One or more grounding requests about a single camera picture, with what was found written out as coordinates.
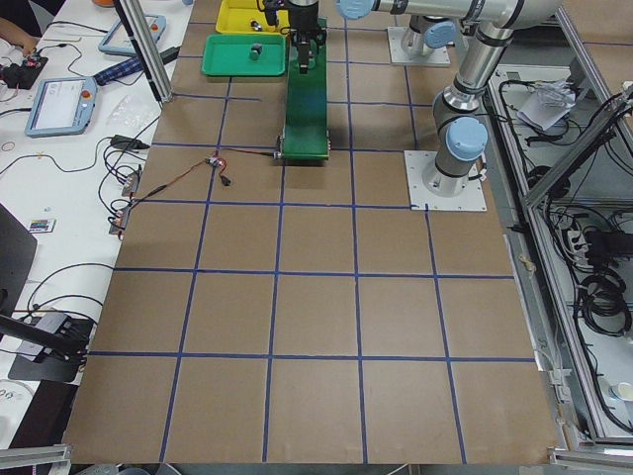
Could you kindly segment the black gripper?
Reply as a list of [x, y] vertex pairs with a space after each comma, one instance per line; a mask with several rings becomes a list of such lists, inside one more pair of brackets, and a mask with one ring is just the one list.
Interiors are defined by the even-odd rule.
[[309, 41], [315, 40], [319, 34], [318, 1], [289, 0], [286, 7], [291, 27], [291, 42], [297, 45], [299, 72], [307, 74], [312, 55]]
[[286, 0], [257, 0], [256, 7], [259, 12], [264, 14], [268, 25], [279, 25], [278, 13], [287, 10], [289, 2]]

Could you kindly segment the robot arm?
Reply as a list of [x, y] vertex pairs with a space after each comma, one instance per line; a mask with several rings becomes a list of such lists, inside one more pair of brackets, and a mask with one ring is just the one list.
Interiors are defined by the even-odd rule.
[[443, 17], [478, 24], [453, 83], [441, 93], [435, 112], [471, 114], [513, 33], [535, 27], [554, 15], [559, 1], [337, 1], [340, 16], [359, 20], [374, 11], [392, 15], [411, 14]]
[[[336, 1], [338, 13], [345, 18], [359, 20], [368, 15], [379, 1]], [[325, 27], [318, 24], [317, 1], [257, 1], [257, 9], [264, 14], [269, 26], [278, 27], [278, 13], [288, 12], [291, 45], [299, 54], [319, 52], [325, 45]], [[412, 15], [402, 39], [402, 48], [410, 55], [427, 54], [453, 43], [456, 26], [447, 17]]]

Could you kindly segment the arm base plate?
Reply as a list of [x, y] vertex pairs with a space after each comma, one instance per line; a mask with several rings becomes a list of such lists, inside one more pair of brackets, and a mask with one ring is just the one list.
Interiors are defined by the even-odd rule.
[[447, 47], [431, 48], [423, 38], [408, 27], [388, 27], [387, 37], [392, 64], [425, 67], [448, 67]]
[[487, 210], [482, 180], [473, 164], [466, 176], [443, 175], [435, 166], [435, 151], [404, 152], [409, 206], [415, 211], [477, 212]]

